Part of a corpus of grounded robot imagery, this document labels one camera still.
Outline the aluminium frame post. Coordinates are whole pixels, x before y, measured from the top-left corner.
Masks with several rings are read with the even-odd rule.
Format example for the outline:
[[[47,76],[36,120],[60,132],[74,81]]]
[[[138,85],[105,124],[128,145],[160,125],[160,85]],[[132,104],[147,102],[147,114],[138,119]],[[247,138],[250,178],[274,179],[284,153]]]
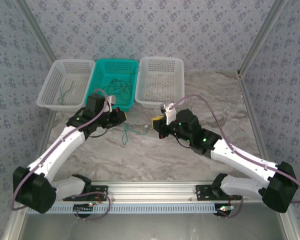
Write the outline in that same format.
[[[249,67],[255,60],[259,50],[261,49],[263,43],[267,38],[267,35],[273,28],[287,2],[288,0],[273,0],[268,13],[265,15],[262,25],[260,26],[256,36],[254,37],[252,44],[237,71],[240,78],[244,77]]]
[[[30,30],[34,34],[38,44],[42,48],[42,51],[48,58],[48,60],[53,63],[57,60],[57,57],[51,48],[48,39],[46,38],[44,32],[39,26],[34,14],[32,13],[29,5],[27,4],[26,0],[13,0],[16,4],[17,8],[21,12],[24,20],[26,21],[27,25],[29,26]]]

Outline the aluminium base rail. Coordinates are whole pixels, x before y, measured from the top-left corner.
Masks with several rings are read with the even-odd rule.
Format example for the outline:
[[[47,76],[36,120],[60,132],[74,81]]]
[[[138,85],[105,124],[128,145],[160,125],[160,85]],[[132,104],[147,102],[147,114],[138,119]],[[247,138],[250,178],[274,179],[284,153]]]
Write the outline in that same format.
[[[93,181],[108,186],[114,204],[185,204],[197,201],[197,185],[211,181]]]

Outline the teal perforated plastic basket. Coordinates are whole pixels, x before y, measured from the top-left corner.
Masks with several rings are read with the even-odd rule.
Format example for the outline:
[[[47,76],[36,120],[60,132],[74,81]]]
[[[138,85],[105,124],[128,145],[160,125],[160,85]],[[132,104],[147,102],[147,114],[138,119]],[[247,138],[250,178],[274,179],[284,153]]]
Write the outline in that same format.
[[[100,58],[96,61],[87,96],[102,89],[116,97],[115,107],[128,112],[134,104],[139,62],[132,59]]]

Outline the small black controller board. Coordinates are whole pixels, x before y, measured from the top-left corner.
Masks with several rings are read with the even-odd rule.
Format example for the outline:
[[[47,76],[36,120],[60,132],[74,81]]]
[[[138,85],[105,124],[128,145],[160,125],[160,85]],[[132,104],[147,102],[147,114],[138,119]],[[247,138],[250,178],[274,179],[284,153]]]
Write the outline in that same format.
[[[231,211],[235,209],[235,207],[231,204],[215,204],[214,206],[216,209],[215,215],[220,217],[228,217]]]
[[[94,205],[92,203],[74,204],[72,207],[73,212],[92,212]]]

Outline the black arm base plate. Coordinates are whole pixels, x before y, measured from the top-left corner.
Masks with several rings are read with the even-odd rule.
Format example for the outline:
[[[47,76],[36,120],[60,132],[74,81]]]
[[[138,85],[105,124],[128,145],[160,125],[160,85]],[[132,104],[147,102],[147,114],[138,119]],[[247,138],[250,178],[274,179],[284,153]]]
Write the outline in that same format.
[[[91,185],[85,186],[82,194],[92,193],[92,192],[102,192],[104,194],[108,194],[108,186],[107,185]],[[107,198],[102,194],[91,194],[80,197],[66,197],[63,199],[65,202],[106,202]]]
[[[198,201],[240,201],[240,195],[228,195],[220,187],[205,184],[196,185],[195,194]]]

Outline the white perforated plastic basket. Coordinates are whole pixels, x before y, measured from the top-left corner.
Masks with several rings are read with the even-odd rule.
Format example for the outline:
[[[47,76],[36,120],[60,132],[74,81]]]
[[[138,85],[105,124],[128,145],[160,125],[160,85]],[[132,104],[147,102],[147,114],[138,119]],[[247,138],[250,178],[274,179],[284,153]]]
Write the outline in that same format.
[[[36,100],[37,106],[66,112],[82,108],[95,64],[95,61],[88,59],[59,59],[53,62]]]
[[[139,61],[135,101],[144,108],[158,108],[185,96],[185,67],[180,58],[147,56]]]

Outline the aluminium table side rail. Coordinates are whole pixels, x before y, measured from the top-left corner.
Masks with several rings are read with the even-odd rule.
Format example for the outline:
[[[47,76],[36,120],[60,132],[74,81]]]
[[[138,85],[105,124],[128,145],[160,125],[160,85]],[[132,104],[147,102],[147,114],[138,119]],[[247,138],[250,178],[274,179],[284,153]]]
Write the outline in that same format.
[[[241,72],[237,71],[238,82],[241,89],[242,97],[248,112],[250,119],[251,127],[255,137],[255,141],[258,147],[260,156],[265,160],[270,160],[270,157],[266,150],[266,145],[263,140],[263,136],[255,115],[253,104],[251,102],[247,87],[245,85],[244,78],[242,77]],[[293,211],[293,208],[290,206],[286,213],[279,213],[279,219],[282,224],[281,232],[284,233],[287,240],[300,240],[300,227],[296,215]]]
[[[37,154],[31,162],[35,161],[39,158],[46,150],[48,141],[50,138],[53,122],[56,116],[56,111],[50,111],[48,118],[45,122],[44,131],[42,134],[42,138],[40,140],[40,144],[38,147]],[[28,208],[22,208],[17,211],[12,211],[10,213],[6,228],[4,230],[4,234],[1,240],[18,240],[23,228],[24,220],[27,215]]]

